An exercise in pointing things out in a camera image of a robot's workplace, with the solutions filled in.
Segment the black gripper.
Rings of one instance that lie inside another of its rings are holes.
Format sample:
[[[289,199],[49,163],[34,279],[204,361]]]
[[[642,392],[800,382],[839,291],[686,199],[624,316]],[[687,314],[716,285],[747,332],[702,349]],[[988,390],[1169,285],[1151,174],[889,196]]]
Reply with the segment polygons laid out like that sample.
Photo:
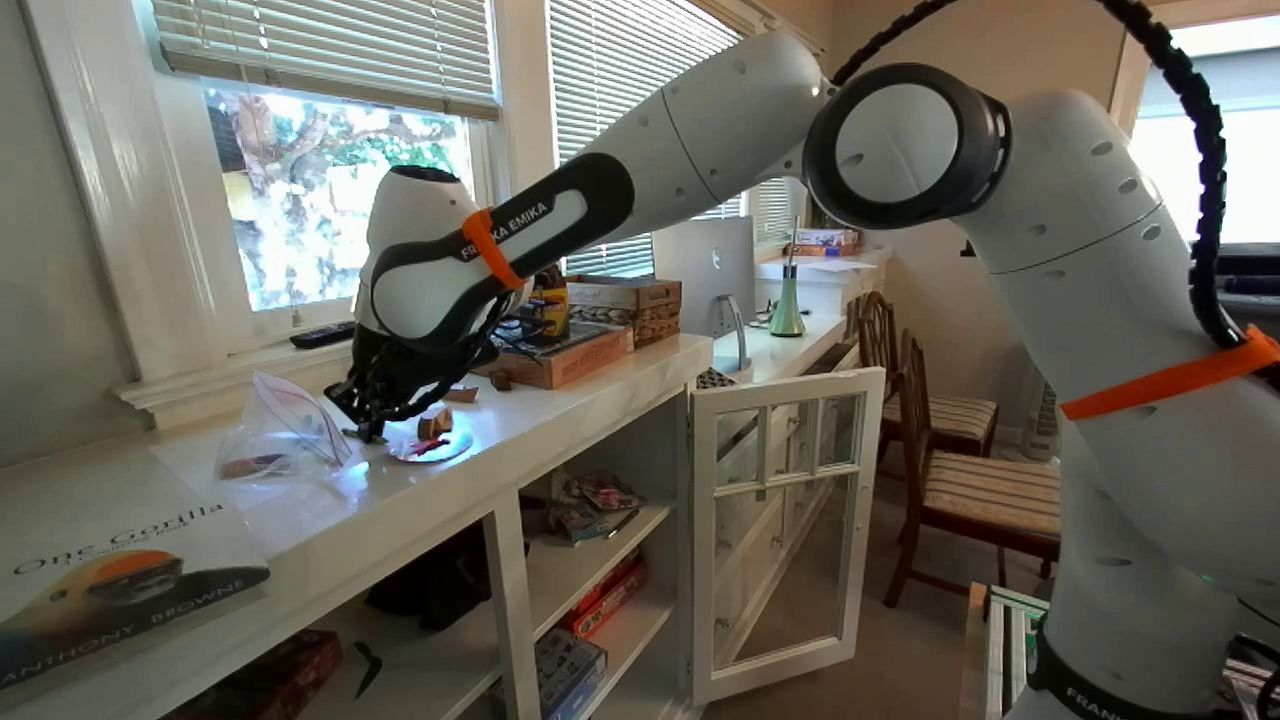
[[[327,385],[325,398],[358,426],[358,439],[380,444],[385,422],[423,414],[494,358],[498,349],[486,332],[428,349],[361,329],[350,377]]]

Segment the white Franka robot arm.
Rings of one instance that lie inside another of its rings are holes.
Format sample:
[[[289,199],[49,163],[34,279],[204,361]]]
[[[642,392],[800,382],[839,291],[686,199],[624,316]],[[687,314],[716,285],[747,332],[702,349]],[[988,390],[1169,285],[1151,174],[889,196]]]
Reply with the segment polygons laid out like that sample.
[[[1083,91],[998,99],[934,63],[821,73],[740,41],[494,208],[385,176],[345,414],[380,434],[482,364],[525,275],[792,176],[838,228],[952,226],[1062,400],[1065,529],[1014,720],[1211,720],[1246,613],[1280,590],[1276,342],[1221,305],[1209,196],[1181,228]]]

